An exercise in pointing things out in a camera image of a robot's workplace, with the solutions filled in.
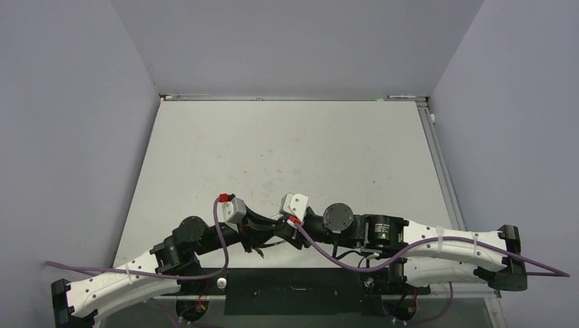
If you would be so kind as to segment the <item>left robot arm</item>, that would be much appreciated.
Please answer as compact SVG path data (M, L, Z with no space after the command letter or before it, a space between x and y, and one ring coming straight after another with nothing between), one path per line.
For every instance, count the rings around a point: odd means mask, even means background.
M286 216L264 217L233 202L218 202L216 208L223 208L225 221L217 213L213 225L187 217L162 242L115 268L48 262L88 276L51 284L56 327L93 327L124 308L162 295L223 294L229 284L228 246L239 243L247 252L257 249L274 236Z

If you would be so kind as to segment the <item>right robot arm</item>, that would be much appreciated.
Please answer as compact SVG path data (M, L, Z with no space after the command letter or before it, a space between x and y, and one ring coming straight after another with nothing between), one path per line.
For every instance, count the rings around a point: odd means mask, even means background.
M518 229L512 225L467 232L388 215L356 215L343 203L330 205L323 215L301 205L284 206L277 216L266 219L266 225L296 249L314 247L342 269L361 275L385 272L394 292L445 282L484 283L501 291L528 288ZM321 244L376 256L382 264L352 266L324 251Z

